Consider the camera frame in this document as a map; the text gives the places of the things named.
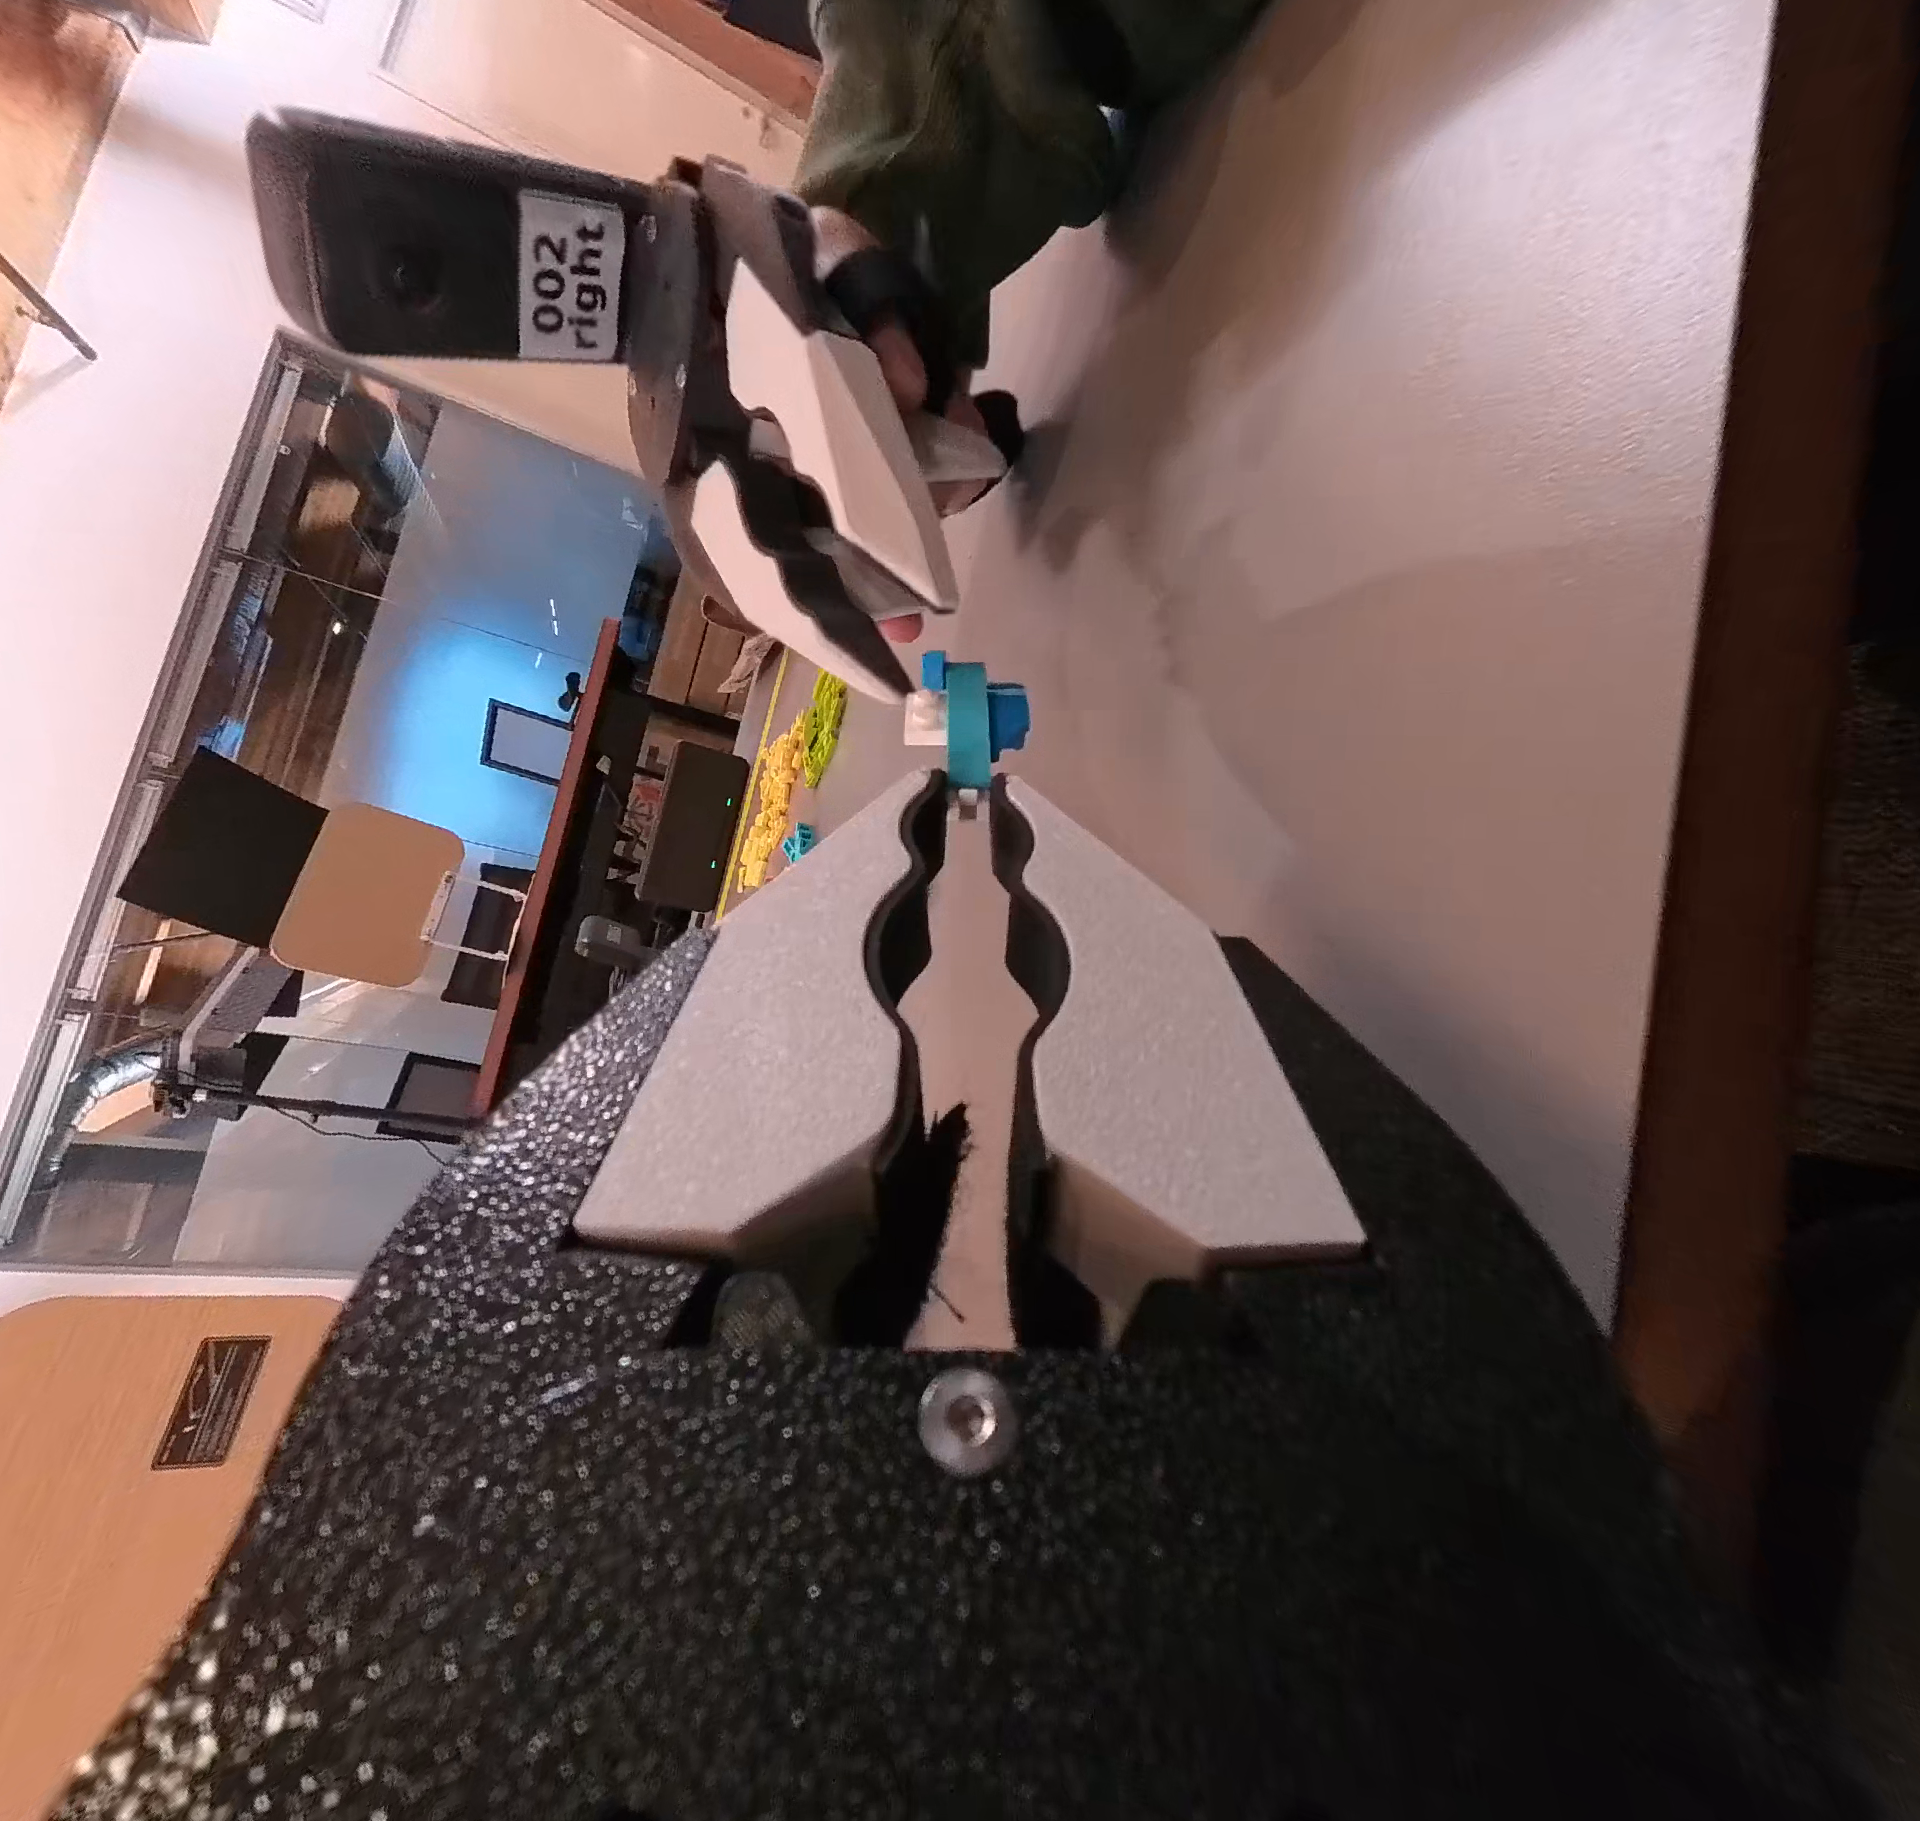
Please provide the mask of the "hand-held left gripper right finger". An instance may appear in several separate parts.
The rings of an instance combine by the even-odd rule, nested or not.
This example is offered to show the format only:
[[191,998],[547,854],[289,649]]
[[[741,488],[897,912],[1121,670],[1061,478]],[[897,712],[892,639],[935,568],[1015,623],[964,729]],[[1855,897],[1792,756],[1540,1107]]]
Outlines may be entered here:
[[1005,968],[1032,1004],[1010,1204],[1084,1289],[1360,1257],[1328,1154],[1207,921],[994,781]]

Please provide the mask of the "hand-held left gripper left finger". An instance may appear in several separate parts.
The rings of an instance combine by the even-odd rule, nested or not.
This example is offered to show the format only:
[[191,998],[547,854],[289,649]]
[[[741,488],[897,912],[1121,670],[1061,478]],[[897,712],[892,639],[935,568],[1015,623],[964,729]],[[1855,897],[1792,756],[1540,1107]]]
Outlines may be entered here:
[[921,1121],[900,998],[938,871],[940,776],[915,771],[720,921],[574,1231],[649,1257],[857,1252]]

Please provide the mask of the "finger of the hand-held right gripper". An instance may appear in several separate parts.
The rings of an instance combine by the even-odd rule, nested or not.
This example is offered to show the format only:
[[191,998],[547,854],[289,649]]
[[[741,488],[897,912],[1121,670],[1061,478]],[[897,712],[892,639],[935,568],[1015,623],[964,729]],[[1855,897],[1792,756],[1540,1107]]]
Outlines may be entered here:
[[912,676],[834,554],[824,486],[783,451],[696,451],[661,464],[661,501],[683,561],[781,644],[875,701]]
[[834,531],[929,612],[959,609],[942,518],[877,352],[797,326],[761,283],[736,283],[726,311],[736,400],[769,420]]

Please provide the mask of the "blue and white lego assembly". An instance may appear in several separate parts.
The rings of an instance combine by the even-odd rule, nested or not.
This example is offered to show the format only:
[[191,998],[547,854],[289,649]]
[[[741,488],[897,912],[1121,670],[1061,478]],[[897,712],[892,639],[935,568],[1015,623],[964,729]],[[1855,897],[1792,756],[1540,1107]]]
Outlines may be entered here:
[[942,649],[925,649],[919,688],[902,710],[908,747],[942,755],[948,796],[966,820],[989,801],[997,764],[1019,751],[1032,714],[1024,683],[994,681],[982,661],[955,661]]

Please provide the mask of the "person's right forearm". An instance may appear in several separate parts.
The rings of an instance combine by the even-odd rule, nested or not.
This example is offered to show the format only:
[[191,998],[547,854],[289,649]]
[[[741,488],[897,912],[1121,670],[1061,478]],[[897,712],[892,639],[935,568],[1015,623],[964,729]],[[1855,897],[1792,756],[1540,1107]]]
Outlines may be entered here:
[[955,365],[991,297],[1116,200],[1133,128],[1203,85],[1270,0],[807,0],[824,69],[796,195],[911,259]]

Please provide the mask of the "pile of yellow lego pieces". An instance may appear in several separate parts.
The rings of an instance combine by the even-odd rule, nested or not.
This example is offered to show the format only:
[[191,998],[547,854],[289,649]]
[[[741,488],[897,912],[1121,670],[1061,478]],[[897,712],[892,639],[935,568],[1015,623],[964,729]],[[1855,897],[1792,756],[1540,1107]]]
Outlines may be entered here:
[[849,686],[818,672],[807,705],[777,735],[768,736],[753,763],[749,811],[734,852],[734,892],[755,894],[781,857],[796,864],[814,833],[799,819],[797,799],[818,791],[840,744]]

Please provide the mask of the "person's right hand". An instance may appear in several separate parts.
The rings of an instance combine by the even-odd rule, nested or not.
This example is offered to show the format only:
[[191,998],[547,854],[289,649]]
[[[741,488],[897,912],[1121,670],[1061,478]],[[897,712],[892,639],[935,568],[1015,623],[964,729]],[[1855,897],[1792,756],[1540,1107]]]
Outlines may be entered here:
[[[824,283],[854,255],[877,248],[877,237],[859,220],[835,208],[812,205],[807,219],[814,237],[814,269]],[[921,411],[929,398],[929,375],[911,335],[895,316],[879,316],[870,329],[862,331],[862,339],[877,352],[897,408],[904,414]],[[942,416],[969,428],[975,438],[989,439],[991,427],[978,398],[964,390],[963,381],[955,388],[959,391],[948,397]],[[994,475],[966,483],[936,483],[931,491],[933,503],[945,514],[963,513],[989,495],[994,483]]]

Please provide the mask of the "black box device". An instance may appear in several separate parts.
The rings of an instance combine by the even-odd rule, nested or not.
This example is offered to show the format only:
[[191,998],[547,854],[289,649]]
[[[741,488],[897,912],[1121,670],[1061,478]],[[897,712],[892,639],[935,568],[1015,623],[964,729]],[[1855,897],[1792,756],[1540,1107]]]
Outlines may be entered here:
[[683,740],[666,764],[661,814],[636,876],[636,897],[707,914],[716,908],[734,835],[750,791],[750,763]]

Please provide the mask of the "brown wooden desk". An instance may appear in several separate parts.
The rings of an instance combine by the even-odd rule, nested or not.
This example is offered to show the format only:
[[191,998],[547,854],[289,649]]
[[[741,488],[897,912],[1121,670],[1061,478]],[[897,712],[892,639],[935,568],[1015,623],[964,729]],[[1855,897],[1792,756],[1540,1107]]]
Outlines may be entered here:
[[620,621],[600,623],[580,703],[574,712],[563,776],[547,820],[520,921],[510,943],[501,993],[474,1082],[474,1112],[487,1117],[533,1064],[544,1010],[567,943],[563,923],[586,876],[586,847],[600,799],[604,730],[630,661],[618,642]]

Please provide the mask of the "dark door plaque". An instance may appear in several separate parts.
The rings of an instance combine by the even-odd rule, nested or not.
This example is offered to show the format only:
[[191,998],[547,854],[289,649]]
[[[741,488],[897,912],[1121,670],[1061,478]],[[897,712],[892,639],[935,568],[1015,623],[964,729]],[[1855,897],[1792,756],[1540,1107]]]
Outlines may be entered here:
[[227,1463],[271,1356],[267,1335],[210,1335],[197,1343],[150,1462],[155,1471]]

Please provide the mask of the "wooden door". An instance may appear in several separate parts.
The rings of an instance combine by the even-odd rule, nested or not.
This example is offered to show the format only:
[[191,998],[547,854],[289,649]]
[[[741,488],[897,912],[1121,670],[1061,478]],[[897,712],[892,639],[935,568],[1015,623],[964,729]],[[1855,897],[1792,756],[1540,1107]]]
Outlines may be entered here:
[[[348,1291],[345,1278],[5,1278],[5,1816],[46,1813],[181,1632]],[[155,1471],[210,1335],[273,1341],[246,1418],[227,1463]]]

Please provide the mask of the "silver flexible duct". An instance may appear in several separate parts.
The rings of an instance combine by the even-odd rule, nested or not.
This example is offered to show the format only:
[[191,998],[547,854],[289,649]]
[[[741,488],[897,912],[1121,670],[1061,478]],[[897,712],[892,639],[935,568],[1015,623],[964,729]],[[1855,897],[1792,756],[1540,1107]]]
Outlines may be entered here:
[[74,1145],[98,1121],[110,1127],[152,1110],[157,1077],[170,1067],[179,1037],[140,1034],[80,1056],[77,1023],[63,1023],[56,1055],[30,1086],[5,1138],[2,1243],[12,1244],[33,1206],[44,1206]]

